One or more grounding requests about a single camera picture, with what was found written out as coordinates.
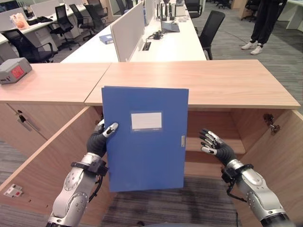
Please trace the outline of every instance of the black pants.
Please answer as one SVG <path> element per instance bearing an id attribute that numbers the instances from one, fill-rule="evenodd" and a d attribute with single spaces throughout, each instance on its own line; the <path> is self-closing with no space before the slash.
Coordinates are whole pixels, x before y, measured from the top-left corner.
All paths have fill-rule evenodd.
<path id="1" fill-rule="evenodd" d="M 281 13 L 282 7 L 278 1 L 262 0 L 258 8 L 257 20 L 254 31 L 251 35 L 252 41 L 258 41 L 260 44 L 267 43 L 272 33 L 276 20 Z"/>

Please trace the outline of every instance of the gray box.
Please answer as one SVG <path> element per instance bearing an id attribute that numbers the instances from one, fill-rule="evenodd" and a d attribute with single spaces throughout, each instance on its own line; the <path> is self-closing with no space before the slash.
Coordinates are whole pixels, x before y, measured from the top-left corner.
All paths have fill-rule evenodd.
<path id="1" fill-rule="evenodd" d="M 26 58 L 8 59 L 0 65 L 0 84 L 16 83 L 31 70 Z"/>

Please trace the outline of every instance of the white paper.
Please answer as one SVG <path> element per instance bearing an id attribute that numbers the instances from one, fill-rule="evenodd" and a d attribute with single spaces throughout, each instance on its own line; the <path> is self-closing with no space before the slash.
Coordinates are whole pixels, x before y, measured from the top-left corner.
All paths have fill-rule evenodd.
<path id="1" fill-rule="evenodd" d="M 132 113 L 132 129 L 162 128 L 162 113 Z"/>

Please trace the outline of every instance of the red label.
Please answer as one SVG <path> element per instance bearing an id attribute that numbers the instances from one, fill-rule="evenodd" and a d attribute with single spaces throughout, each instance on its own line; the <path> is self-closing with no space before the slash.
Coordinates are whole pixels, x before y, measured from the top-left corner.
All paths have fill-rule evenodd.
<path id="1" fill-rule="evenodd" d="M 14 77 L 15 77 L 16 79 L 19 79 L 19 77 L 21 77 L 21 76 L 24 75 L 24 71 L 23 71 L 23 69 L 22 69 L 20 66 L 15 67 L 15 68 L 11 71 L 11 73 L 14 75 Z"/>

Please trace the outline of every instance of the blue book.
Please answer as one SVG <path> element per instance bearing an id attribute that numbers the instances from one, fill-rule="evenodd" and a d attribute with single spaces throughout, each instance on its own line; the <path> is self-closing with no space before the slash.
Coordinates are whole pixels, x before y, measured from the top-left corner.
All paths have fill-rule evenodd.
<path id="1" fill-rule="evenodd" d="M 111 44 L 114 42 L 112 34 L 99 36 L 100 40 L 105 44 Z"/>
<path id="2" fill-rule="evenodd" d="M 104 87 L 112 192 L 181 188 L 184 182 L 188 89 Z"/>

